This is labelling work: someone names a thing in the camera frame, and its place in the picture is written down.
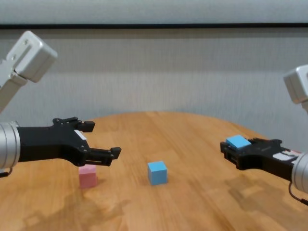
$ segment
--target blue cube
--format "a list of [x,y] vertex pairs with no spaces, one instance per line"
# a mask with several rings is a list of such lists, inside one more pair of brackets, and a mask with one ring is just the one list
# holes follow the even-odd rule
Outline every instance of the blue cube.
[[167,167],[163,161],[148,163],[148,178],[151,185],[167,183]]
[[228,137],[226,139],[226,143],[228,143],[229,145],[231,145],[232,147],[237,148],[237,149],[246,147],[246,146],[251,144],[248,140],[246,140],[241,135]]

